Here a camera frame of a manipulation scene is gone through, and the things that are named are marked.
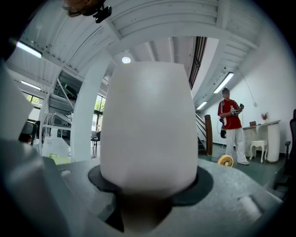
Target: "white wall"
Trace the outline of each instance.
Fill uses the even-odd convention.
[[[230,89],[231,99],[245,105],[244,112],[240,115],[243,127],[249,126],[251,121],[262,123],[261,113],[269,112],[269,121],[281,120],[280,152],[285,152],[284,143],[291,141],[289,122],[293,117],[293,110],[296,109],[295,59],[283,36],[272,24],[266,23],[259,37],[259,49],[246,57],[240,71],[257,103],[257,107],[254,107],[247,84],[236,70],[227,87]],[[213,142],[225,144],[226,140],[220,137],[216,129],[217,110],[221,100],[221,94],[215,95],[205,106],[202,115],[211,115]]]

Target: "white chair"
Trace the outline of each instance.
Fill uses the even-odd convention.
[[[263,163],[263,153],[264,153],[264,151],[265,151],[265,160],[267,158],[267,151],[268,151],[267,141],[266,140],[260,140],[260,141],[252,141],[251,142],[251,146],[250,146],[251,157],[250,157],[250,160],[253,157],[253,147],[255,147],[254,157],[256,157],[257,147],[261,147],[262,148],[261,163]]]

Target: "fluorescent light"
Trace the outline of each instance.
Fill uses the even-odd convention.
[[[35,55],[38,58],[42,58],[42,54],[40,52],[28,45],[25,45],[24,43],[17,42],[17,47],[29,52],[32,55]]]
[[[130,58],[129,57],[123,57],[122,62],[123,63],[130,63]]]
[[[200,110],[207,102],[203,102],[196,110]]]
[[[30,84],[30,83],[27,83],[27,82],[25,82],[25,81],[21,81],[21,83],[23,83],[23,84],[25,84],[25,85],[27,85],[27,86],[30,86],[30,87],[32,87],[32,88],[34,88],[34,89],[36,89],[36,90],[41,91],[41,88],[40,88],[40,87],[36,87],[36,86],[34,86],[34,85]]]
[[[215,94],[217,94],[226,84],[227,82],[233,77],[233,73],[230,72],[227,74],[227,76],[224,78],[222,83],[218,86],[218,88],[214,91]]]
[[[38,104],[38,103],[36,103],[34,101],[32,101],[32,103],[35,104],[35,105],[38,105],[38,106],[42,106],[41,104]]]

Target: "black chair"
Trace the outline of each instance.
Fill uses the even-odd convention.
[[[289,145],[290,145],[290,141],[286,142],[285,145],[287,146],[287,150],[286,150],[286,162],[285,162],[285,166],[284,166],[284,174],[286,174],[288,176],[288,179],[285,183],[279,183],[276,182],[274,185],[274,189],[276,190],[278,186],[283,186],[283,187],[288,187],[288,191],[286,192],[286,194],[284,195],[283,199],[285,199],[285,197],[287,196],[287,194],[290,192],[291,187],[294,185],[295,182],[295,177],[294,177],[294,172],[296,169],[296,161],[295,161],[295,156],[296,156],[296,118],[294,117],[291,121],[290,121],[290,128],[291,128],[291,133],[292,133],[292,149],[290,152],[290,155],[288,155],[289,152]]]
[[[97,142],[101,140],[101,131],[97,132],[97,138],[92,138],[91,141],[93,142],[92,148],[96,146],[96,153],[97,153]]]
[[[26,122],[21,131],[21,134],[19,135],[18,140],[24,143],[28,143],[29,141],[31,141],[30,145],[32,146],[35,140],[36,132],[37,125],[30,122]]]

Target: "white shelf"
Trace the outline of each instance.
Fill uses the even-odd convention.
[[[56,128],[56,129],[71,131],[71,128],[68,128],[68,127],[59,127],[59,126],[46,125],[46,124],[44,124],[43,127],[45,127],[45,128]]]
[[[61,113],[64,115],[68,115],[73,112],[73,108],[69,104],[69,101],[61,96],[50,94],[49,96],[49,112]]]

